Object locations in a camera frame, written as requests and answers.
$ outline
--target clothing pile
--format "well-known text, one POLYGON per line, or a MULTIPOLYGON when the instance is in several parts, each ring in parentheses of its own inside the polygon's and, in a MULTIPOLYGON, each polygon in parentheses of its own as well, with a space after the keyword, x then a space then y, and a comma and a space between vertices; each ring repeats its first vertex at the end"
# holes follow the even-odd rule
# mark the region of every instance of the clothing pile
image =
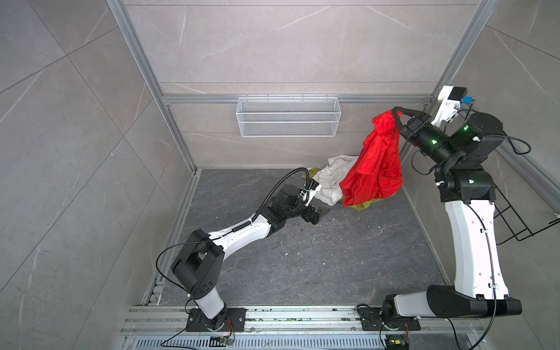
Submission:
POLYGON ((399 158, 399 131, 391 111, 373 119, 375 130, 366 138, 360 156, 330 158, 313 176, 322 188, 315 197, 333 206, 362 210, 394 195, 403 184, 399 158))

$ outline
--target white bracket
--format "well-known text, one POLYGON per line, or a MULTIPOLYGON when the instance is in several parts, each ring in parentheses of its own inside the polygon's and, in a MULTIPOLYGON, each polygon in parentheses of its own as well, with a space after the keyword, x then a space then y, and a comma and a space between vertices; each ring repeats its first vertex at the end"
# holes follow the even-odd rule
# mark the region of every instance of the white bracket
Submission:
POLYGON ((449 100, 449 95, 453 90, 453 86, 444 85, 441 88, 440 94, 437 95, 437 100, 441 102, 440 108, 437 110, 436 117, 432 121, 432 125, 439 127, 441 122, 448 122, 453 119, 457 114, 461 101, 449 100))

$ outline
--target black mount bracket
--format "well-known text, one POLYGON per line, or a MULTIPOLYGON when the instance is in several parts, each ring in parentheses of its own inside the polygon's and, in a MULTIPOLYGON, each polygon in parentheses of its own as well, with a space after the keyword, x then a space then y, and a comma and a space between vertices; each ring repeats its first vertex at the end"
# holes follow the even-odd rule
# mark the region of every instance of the black mount bracket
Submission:
POLYGON ((362 321, 362 330, 381 330, 383 325, 386 325, 392 330, 406 330, 405 324, 408 324, 408 330, 420 330, 420 323, 413 317, 402 318, 396 321, 383 322, 381 319, 380 307, 358 307, 358 314, 362 321))
POLYGON ((245 328, 247 309, 228 308, 223 325, 216 330, 211 330, 210 323, 200 309, 190 309, 189 312, 189 320, 186 323, 185 332, 229 332, 229 322, 227 319, 231 320, 234 332, 243 332, 245 328))

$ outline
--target gray floor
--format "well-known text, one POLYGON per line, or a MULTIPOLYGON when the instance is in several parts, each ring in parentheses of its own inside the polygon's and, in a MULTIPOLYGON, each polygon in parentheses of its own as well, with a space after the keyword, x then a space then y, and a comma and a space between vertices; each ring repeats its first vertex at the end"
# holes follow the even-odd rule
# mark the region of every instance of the gray floor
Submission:
MULTIPOLYGON (((203 170, 179 242, 197 228, 219 230, 249 217, 286 169, 203 170)), ((303 186, 293 175, 287 183, 303 186)), ((314 206, 323 205, 318 200, 314 206)), ((334 206, 318 225, 291 219, 223 264, 217 288, 229 305, 380 304, 387 294, 443 284, 401 191, 358 212, 334 206)), ((186 293, 166 283, 160 304, 186 293)), ((468 347, 466 336, 460 344, 468 347)), ((411 335, 414 350, 456 349, 451 334, 411 335)))

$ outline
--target wire basket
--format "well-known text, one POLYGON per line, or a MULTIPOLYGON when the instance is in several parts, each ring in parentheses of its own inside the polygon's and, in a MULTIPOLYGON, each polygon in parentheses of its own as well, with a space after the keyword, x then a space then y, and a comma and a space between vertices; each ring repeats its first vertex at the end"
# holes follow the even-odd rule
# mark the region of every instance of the wire basket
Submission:
POLYGON ((334 136, 340 120, 335 97, 244 97, 235 112, 243 137, 334 136))

